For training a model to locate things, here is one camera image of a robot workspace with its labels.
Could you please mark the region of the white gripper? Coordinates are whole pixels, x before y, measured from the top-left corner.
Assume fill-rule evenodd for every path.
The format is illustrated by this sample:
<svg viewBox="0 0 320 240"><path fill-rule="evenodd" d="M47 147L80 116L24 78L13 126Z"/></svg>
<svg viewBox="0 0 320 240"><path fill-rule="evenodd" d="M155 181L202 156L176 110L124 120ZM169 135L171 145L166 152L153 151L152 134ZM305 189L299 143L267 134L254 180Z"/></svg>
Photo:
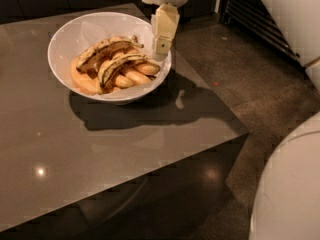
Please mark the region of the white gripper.
<svg viewBox="0 0 320 240"><path fill-rule="evenodd" d="M188 0L142 0L142 2L159 6L151 17L155 37L152 43L152 58L163 61L170 52L180 19L176 7L183 6Z"/></svg>

